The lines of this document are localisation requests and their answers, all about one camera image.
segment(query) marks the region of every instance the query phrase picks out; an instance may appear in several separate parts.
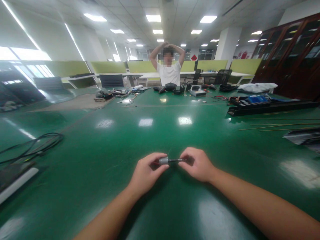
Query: white plastic bag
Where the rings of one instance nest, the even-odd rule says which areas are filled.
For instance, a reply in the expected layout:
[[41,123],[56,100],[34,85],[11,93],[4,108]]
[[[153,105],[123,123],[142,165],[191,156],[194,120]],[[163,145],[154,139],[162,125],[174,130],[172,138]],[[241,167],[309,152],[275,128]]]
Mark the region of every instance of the white plastic bag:
[[240,85],[238,90],[242,89],[247,92],[260,93],[260,92],[273,90],[277,86],[278,85],[275,83],[247,83],[247,84]]

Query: black hair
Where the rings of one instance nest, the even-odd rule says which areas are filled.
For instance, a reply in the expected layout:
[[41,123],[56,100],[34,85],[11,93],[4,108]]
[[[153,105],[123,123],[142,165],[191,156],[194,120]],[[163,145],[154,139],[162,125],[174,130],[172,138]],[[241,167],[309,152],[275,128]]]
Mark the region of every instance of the black hair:
[[164,48],[163,51],[162,51],[162,55],[164,56],[167,53],[170,53],[170,55],[173,56],[174,55],[173,48],[172,47]]

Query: hand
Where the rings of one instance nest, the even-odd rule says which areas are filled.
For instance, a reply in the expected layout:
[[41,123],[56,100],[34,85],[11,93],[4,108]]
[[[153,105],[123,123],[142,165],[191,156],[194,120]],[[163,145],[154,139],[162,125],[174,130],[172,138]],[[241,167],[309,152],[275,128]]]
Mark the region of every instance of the hand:
[[194,159],[193,166],[186,162],[179,162],[179,166],[186,170],[192,177],[201,182],[209,182],[212,180],[217,169],[212,165],[206,153],[203,150],[188,147],[183,151],[180,158],[192,157]]
[[165,41],[161,44],[163,47],[167,47],[169,45],[169,42]]
[[150,168],[150,164],[155,160],[166,156],[167,155],[165,153],[151,153],[145,158],[140,159],[137,163],[136,169],[134,170],[128,188],[140,197],[148,192],[160,175],[169,168],[169,165],[162,165],[153,171]]

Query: white t-shirt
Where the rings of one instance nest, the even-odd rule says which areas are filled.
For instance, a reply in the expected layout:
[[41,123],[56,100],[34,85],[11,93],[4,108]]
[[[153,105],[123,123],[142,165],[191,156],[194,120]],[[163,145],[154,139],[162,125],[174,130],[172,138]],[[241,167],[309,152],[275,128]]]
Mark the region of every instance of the white t-shirt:
[[161,86],[167,83],[175,83],[177,86],[180,86],[180,70],[181,66],[179,61],[171,67],[162,66],[157,62],[157,72],[160,75]]

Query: raised arm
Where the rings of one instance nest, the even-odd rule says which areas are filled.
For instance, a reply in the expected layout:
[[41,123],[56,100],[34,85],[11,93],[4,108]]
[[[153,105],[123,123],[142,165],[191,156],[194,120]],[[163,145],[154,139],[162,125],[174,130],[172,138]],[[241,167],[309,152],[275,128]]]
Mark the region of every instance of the raised arm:
[[169,44],[169,47],[173,47],[177,51],[177,53],[179,53],[179,63],[180,63],[180,66],[182,67],[182,64],[184,62],[184,58],[186,56],[186,51],[183,50],[181,47],[178,47],[173,44]]
[[156,47],[156,48],[152,51],[152,53],[150,54],[151,63],[152,63],[153,67],[154,67],[156,70],[158,70],[158,69],[157,69],[157,55],[158,55],[158,53],[160,52],[160,50],[161,50],[162,48],[164,48],[165,46],[167,46],[167,45],[168,45],[168,42],[163,42],[163,43],[160,44],[158,47]]
[[284,199],[215,168],[204,151],[187,148],[179,165],[192,177],[219,189],[269,239],[319,239],[320,223]]
[[152,153],[138,161],[129,185],[100,212],[74,240],[116,239],[137,200],[148,192],[169,165],[162,165],[153,171],[150,164],[166,157],[164,153]]

